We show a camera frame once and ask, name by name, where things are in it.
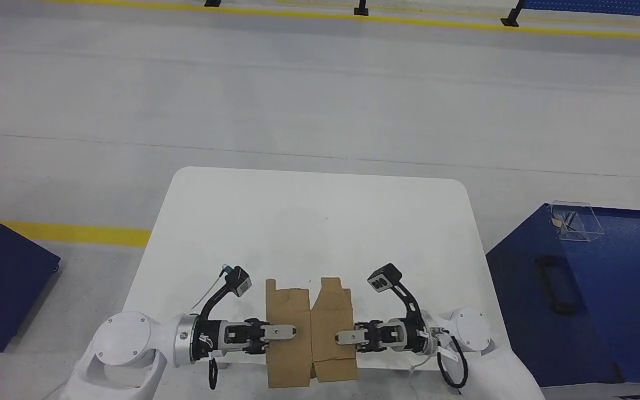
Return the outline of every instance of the yellow stripe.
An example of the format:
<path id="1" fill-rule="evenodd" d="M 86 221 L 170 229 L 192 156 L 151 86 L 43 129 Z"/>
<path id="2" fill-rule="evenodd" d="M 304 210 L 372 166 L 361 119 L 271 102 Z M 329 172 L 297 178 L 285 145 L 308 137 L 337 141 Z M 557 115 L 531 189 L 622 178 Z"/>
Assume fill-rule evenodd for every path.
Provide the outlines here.
<path id="1" fill-rule="evenodd" d="M 151 231 L 107 226 L 45 224 L 22 221 L 0 221 L 0 224 L 31 240 L 91 243 L 106 246 L 145 247 Z"/>
<path id="2" fill-rule="evenodd" d="M 296 0 L 275 0 L 276 4 L 285 6 L 300 6 L 300 7 L 322 7 L 322 8 L 353 8 L 353 4 L 349 3 L 324 3 L 316 1 L 296 1 Z M 390 12 L 406 12 L 406 13 L 419 13 L 419 14 L 433 14 L 433 15 L 453 15 L 461 17 L 472 18 L 492 18 L 498 20 L 505 17 L 506 14 L 489 13 L 480 11 L 462 11 L 462 10 L 438 10 L 431 8 L 410 8 L 410 7 L 393 7 L 393 6 L 368 6 L 370 10 L 381 10 Z M 596 19 L 568 19 L 568 18 L 549 18 L 549 17 L 527 17 L 520 16 L 518 21 L 533 21 L 533 22 L 551 22 L 551 23 L 563 23 L 563 24 L 585 24 L 585 25 L 609 25 L 609 26 L 628 26 L 628 27 L 640 27 L 640 23 L 636 21 L 613 21 L 613 20 L 596 20 Z"/>
<path id="3" fill-rule="evenodd" d="M 358 21 L 368 23 L 383 23 L 383 24 L 395 24 L 395 25 L 412 25 L 412 26 L 427 26 L 435 28 L 450 28 L 450 29 L 463 29 L 472 31 L 485 31 L 485 32 L 509 32 L 509 33 L 529 33 L 536 35 L 558 35 L 558 36 L 577 36 L 577 37 L 590 37 L 601 39 L 628 39 L 639 40 L 640 32 L 606 32 L 606 31 L 585 31 L 575 29 L 551 29 L 551 28 L 535 28 L 535 27 L 520 27 L 509 28 L 496 24 L 476 24 L 466 22 L 452 22 L 452 21 L 438 21 L 438 20 L 425 20 L 425 19 L 411 19 L 400 17 L 385 17 L 385 16 L 369 16 L 361 17 L 357 15 L 341 15 L 341 14 L 327 14 L 316 12 L 303 12 L 303 11 L 283 11 L 283 10 L 257 10 L 246 8 L 218 8 L 218 7 L 203 7 L 189 4 L 170 4 L 170 3 L 147 3 L 136 1 L 120 1 L 120 0 L 44 0 L 49 3 L 67 3 L 77 5 L 91 5 L 91 6 L 109 6 L 109 7 L 123 7 L 123 8 L 136 8 L 145 10 L 163 10 L 163 11 L 184 11 L 194 13 L 215 13 L 215 14 L 231 14 L 231 15 L 246 15 L 246 16 L 260 16 L 260 17 L 286 17 L 286 18 L 302 18 L 302 19 L 320 19 L 320 20 L 342 20 L 342 21 Z"/>

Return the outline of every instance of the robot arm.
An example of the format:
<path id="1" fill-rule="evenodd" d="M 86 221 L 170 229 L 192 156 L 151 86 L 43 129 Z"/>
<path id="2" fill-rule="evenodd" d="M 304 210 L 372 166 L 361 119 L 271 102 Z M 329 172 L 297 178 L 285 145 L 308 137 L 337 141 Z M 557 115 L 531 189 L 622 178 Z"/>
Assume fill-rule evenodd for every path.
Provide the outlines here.
<path id="1" fill-rule="evenodd" d="M 493 341 L 481 312 L 461 308 L 437 315 L 421 310 L 401 278 L 402 273 L 387 264 L 367 281 L 377 292 L 392 290 L 404 303 L 406 316 L 386 323 L 357 322 L 354 330 L 338 332 L 338 344 L 355 345 L 361 353 L 392 349 L 435 355 L 445 382 L 466 400 L 544 400 L 520 359 L 509 347 Z M 465 353 L 481 356 L 467 359 Z"/>
<path id="2" fill-rule="evenodd" d="M 244 322 L 209 320 L 213 307 L 229 293 L 242 296 L 250 287 L 249 275 L 240 267 L 225 271 L 225 285 L 205 304 L 202 312 L 181 314 L 160 324 L 138 312 L 122 312 L 105 321 L 75 365 L 62 392 L 62 400 L 150 400 L 167 365 L 173 367 L 209 360 L 209 385 L 215 389 L 217 364 L 213 353 L 244 351 L 264 354 L 269 342 L 292 339 L 292 325 L 270 325 L 251 318 Z M 151 366 L 140 386 L 109 379 L 107 366 Z"/>

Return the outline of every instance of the transparent container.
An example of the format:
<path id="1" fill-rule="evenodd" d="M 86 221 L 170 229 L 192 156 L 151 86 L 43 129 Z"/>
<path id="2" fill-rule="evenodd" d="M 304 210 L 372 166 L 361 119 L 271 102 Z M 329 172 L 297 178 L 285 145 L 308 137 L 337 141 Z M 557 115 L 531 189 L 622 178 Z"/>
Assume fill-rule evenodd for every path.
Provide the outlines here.
<path id="1" fill-rule="evenodd" d="M 591 205 L 556 200 L 549 206 L 551 223 L 558 229 L 558 239 L 591 242 L 604 235 Z"/>

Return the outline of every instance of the cardboard flap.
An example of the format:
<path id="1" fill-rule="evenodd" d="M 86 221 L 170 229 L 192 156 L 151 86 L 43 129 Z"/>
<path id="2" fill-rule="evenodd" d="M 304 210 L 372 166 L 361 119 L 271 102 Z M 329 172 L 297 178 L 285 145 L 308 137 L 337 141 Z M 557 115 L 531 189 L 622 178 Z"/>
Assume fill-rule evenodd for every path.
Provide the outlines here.
<path id="1" fill-rule="evenodd" d="M 276 281 L 266 281 L 267 321 L 291 324 L 296 336 L 273 341 L 267 347 L 270 388 L 307 387 L 311 380 L 311 316 L 308 289 L 276 290 Z"/>
<path id="2" fill-rule="evenodd" d="M 340 278 L 322 278 L 311 310 L 313 362 L 319 382 L 358 378 L 355 346 L 339 346 L 336 333 L 353 329 L 351 292 Z"/>

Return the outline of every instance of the blue box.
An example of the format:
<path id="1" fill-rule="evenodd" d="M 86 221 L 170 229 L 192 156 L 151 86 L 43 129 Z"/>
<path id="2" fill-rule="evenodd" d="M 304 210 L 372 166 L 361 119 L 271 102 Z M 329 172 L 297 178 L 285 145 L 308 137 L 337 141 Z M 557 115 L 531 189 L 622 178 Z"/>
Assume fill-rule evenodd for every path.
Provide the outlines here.
<path id="1" fill-rule="evenodd" d="M 0 224 L 0 351 L 18 332 L 60 257 Z"/>
<path id="2" fill-rule="evenodd" d="M 640 382 L 640 211 L 560 240 L 544 204 L 487 254 L 514 352 L 540 386 Z"/>

